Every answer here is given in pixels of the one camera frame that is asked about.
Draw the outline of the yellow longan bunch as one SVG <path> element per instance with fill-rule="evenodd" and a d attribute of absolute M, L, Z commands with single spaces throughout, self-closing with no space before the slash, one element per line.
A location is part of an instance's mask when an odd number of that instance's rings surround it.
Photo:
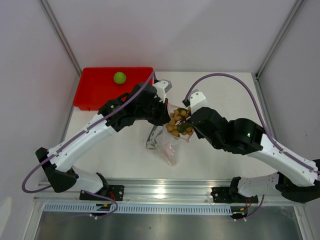
<path fill-rule="evenodd" d="M 194 134 L 194 127 L 189 122 L 191 108 L 176 108 L 169 113 L 170 121 L 165 125 L 167 132 L 175 138 L 188 136 L 189 138 Z"/>

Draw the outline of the clear pink-dotted zip bag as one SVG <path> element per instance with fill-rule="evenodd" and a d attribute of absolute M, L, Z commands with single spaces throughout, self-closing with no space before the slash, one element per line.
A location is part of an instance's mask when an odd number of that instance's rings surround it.
<path fill-rule="evenodd" d="M 177 108 L 188 108 L 188 107 L 179 107 L 173 104 L 168 103 L 168 113 L 172 112 Z M 178 151 L 180 145 L 183 141 L 189 142 L 191 137 L 173 137 L 167 132 L 167 129 L 163 126 L 162 127 L 163 134 L 159 137 L 158 149 L 157 150 L 148 150 L 158 158 L 160 158 L 163 162 L 166 162 L 170 166 L 175 166 L 178 163 Z"/>

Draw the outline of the green ball fruit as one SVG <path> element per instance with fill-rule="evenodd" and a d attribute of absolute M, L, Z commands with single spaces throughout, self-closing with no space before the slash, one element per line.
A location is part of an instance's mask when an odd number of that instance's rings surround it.
<path fill-rule="evenodd" d="M 123 85 L 127 81 L 127 76 L 123 72 L 116 72 L 113 76 L 113 81 L 117 85 Z"/>

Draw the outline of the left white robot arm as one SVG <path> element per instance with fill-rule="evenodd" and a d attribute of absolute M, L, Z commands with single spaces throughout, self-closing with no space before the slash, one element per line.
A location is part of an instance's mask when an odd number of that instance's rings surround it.
<path fill-rule="evenodd" d="M 171 88 L 171 82 L 166 80 L 145 87 L 137 84 L 130 93 L 107 101 L 71 138 L 50 149 L 39 148 L 35 154 L 53 190 L 62 193 L 74 188 L 90 192 L 97 200 L 105 199 L 109 184 L 103 175 L 85 172 L 74 164 L 100 141 L 135 121 L 146 120 L 154 126 L 168 123 L 166 94 Z"/>

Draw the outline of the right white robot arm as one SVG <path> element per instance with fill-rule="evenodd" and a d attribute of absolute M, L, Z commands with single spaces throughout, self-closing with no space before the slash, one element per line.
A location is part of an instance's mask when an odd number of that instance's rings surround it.
<path fill-rule="evenodd" d="M 215 203 L 258 202 L 259 195 L 281 195 L 287 200 L 307 203 L 320 197 L 320 161 L 306 160 L 268 137 L 266 130 L 247 118 L 228 121 L 207 106 L 191 108 L 190 123 L 199 139 L 216 150 L 257 159 L 275 173 L 260 177 L 233 177 L 228 187 L 213 187 Z"/>

